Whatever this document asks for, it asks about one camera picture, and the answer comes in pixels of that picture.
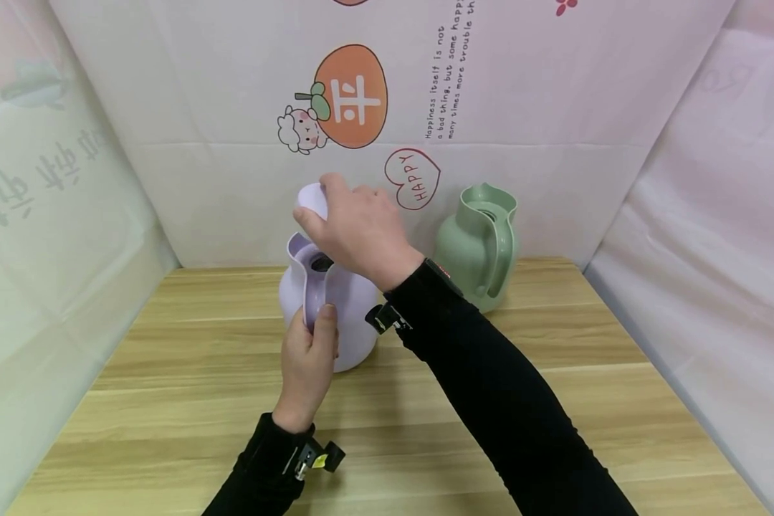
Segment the cartoon sheep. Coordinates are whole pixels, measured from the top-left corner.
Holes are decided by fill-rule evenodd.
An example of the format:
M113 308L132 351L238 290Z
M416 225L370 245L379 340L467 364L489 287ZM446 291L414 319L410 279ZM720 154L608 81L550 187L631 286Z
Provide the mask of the cartoon sheep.
M318 116L312 108L293 109L288 105L278 117L278 140L292 152L310 154L313 148L327 145L327 135L318 125Z

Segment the black clip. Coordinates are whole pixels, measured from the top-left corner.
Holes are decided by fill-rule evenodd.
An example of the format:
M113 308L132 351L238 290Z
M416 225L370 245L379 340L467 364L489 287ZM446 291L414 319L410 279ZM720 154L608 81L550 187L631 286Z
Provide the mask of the black clip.
M346 456L347 453L333 441L329 441L324 449L318 444L318 441L310 439L304 445L304 449L301 450L298 461L295 463L295 478L303 480L307 468L324 469L324 471L333 473Z
M369 322L370 326L376 329L379 335L389 330L389 327L396 326L397 328L409 328L410 325L407 321L393 308L393 305L386 303L384 305L376 305L367 312L364 316L364 320Z

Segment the red flower illustration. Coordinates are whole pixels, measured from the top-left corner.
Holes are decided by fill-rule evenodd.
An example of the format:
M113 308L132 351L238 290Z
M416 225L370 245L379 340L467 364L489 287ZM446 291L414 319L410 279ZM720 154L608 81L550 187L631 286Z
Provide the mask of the red flower illustration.
M556 0L559 2L559 7L556 9L556 16L562 16L568 7L576 7L578 0Z

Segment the hand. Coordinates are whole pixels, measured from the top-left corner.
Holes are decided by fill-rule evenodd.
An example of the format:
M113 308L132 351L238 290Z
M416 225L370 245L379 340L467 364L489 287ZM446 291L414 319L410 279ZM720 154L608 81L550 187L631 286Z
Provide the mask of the hand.
M382 292L398 287L419 268L424 255L408 244L398 208L385 190L358 186L350 191L337 173L324 174L321 184L327 221L304 207L293 213L318 249Z
M330 388L333 363L338 356L335 306L323 305L318 311L312 335L304 324L303 310L295 313L284 335L284 386L272 412L273 422L290 434L301 434L310 429Z

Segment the jug lid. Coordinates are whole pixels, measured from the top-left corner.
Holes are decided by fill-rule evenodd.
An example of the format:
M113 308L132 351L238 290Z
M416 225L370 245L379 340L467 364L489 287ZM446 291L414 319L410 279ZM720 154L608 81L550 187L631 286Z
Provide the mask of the jug lid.
M326 221L328 211L327 196L324 195L324 189L322 188L321 183L312 183L301 188L298 192L298 197L295 200L295 207L309 208ZM299 233L304 235L307 240L310 239L304 230L299 229Z

